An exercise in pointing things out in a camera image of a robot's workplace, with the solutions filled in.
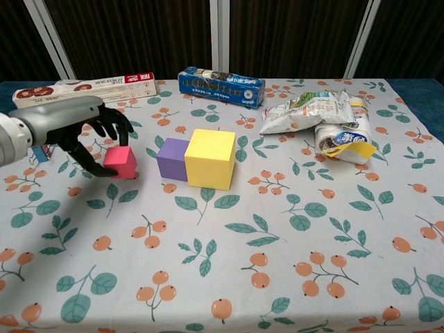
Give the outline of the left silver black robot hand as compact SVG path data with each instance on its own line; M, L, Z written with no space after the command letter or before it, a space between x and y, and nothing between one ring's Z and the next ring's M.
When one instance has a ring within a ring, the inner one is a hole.
M101 137L128 145L133 126L124 114L109 108L97 96L81 96L1 114L1 166L19 161L34 146L55 144L93 176L116 177L118 172L94 161L78 141L83 126L90 125Z

